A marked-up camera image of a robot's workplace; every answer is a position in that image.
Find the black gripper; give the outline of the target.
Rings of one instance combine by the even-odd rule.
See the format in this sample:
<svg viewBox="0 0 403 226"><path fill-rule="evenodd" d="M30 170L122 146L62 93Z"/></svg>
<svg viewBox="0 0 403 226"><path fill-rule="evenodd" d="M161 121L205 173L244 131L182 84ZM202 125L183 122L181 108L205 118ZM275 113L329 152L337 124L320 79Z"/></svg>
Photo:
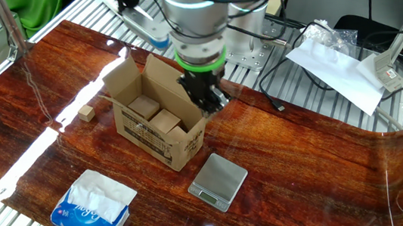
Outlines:
<svg viewBox="0 0 403 226"><path fill-rule="evenodd" d="M219 87L224 74L223 68L198 73L186 70L176 81L200 113L208 116L222 111L231 100L229 94Z"/></svg>

